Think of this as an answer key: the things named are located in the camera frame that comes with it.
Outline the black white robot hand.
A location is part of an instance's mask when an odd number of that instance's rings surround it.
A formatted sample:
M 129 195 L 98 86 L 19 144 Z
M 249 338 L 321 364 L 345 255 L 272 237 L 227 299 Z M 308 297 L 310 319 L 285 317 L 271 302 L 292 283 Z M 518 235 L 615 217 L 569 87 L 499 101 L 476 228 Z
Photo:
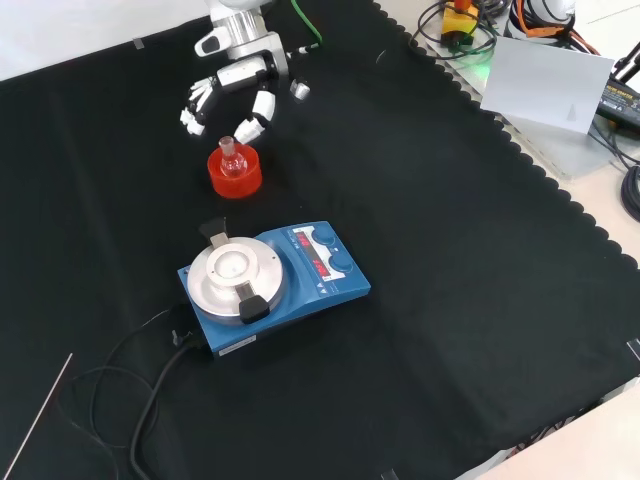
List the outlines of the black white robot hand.
M 232 135 L 241 144 L 254 142 L 273 120 L 275 82 L 288 78 L 288 60 L 280 36 L 269 32 L 256 40 L 233 46 L 231 36 L 217 27 L 196 44 L 195 50 L 204 56 L 225 51 L 230 63 L 191 85 L 180 122 L 189 134 L 200 136 L 218 97 L 255 86 L 257 92 L 251 113 Z

